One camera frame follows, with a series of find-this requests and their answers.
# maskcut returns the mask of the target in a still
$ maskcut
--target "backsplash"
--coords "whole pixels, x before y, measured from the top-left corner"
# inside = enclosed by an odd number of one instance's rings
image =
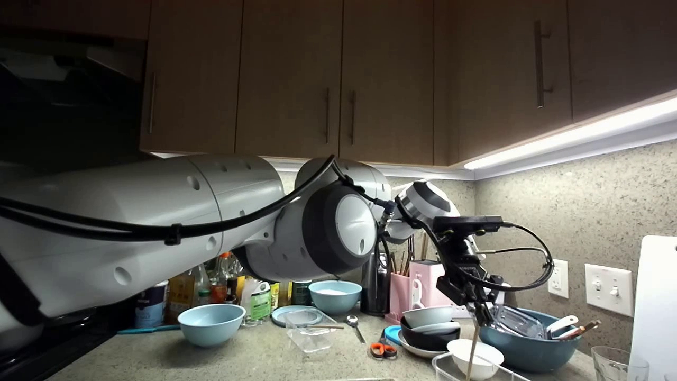
[[[581,340],[584,350],[592,342],[629,346],[633,318],[586,304],[584,263],[629,269],[635,284],[641,236],[677,235],[677,141],[483,179],[477,213],[529,227],[555,258],[570,263],[570,299],[538,288],[518,294],[522,306],[601,319],[604,326]],[[491,243],[511,243],[511,235]],[[527,281],[520,260],[491,269]]]

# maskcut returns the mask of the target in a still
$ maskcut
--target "robotic arm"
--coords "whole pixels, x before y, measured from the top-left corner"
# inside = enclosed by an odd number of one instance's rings
[[[478,279],[488,278],[468,242],[485,225],[449,221],[454,213],[432,185],[414,181],[392,202],[380,171],[332,159],[309,161],[289,195],[257,156],[143,161],[7,185],[0,351],[27,345],[24,332],[49,318],[124,300],[225,249],[252,275],[310,279],[358,269],[377,236],[397,242],[412,228],[437,246],[441,289],[483,306]]]

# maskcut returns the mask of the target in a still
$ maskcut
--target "kitchen counter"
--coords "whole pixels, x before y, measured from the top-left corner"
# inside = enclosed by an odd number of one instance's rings
[[[427,357],[399,350],[399,357],[375,359],[368,342],[389,326],[380,318],[361,316],[359,342],[353,329],[330,335],[325,355],[306,357],[284,329],[264,321],[237,332],[215,350],[191,346],[180,331],[155,335],[116,335],[98,350],[66,366],[56,381],[77,379],[257,379],[257,381],[318,381],[318,379],[417,379],[433,381]],[[565,368],[555,374],[524,374],[533,381],[594,379],[590,355],[578,351]]]

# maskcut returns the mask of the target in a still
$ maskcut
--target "wall outlet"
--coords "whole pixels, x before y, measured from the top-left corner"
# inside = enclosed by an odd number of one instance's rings
[[[633,316],[633,272],[586,263],[586,303]]]
[[[570,299],[570,263],[555,258],[555,271],[548,279],[548,293]]]

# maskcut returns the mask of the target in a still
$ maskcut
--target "cabinet handle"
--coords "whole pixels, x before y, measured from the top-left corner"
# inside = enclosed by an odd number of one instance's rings
[[[148,89],[148,136],[155,132],[155,72],[150,72],[150,89]]]
[[[324,144],[330,144],[330,125],[332,125],[332,89],[330,86],[324,89],[324,112],[325,112]]]
[[[543,34],[541,22],[533,24],[533,48],[535,48],[535,106],[545,106],[545,92],[553,92],[553,86],[543,84],[543,40],[551,34]]]
[[[351,130],[346,132],[346,138],[351,144],[356,144],[356,114],[358,114],[358,91],[351,91]]]

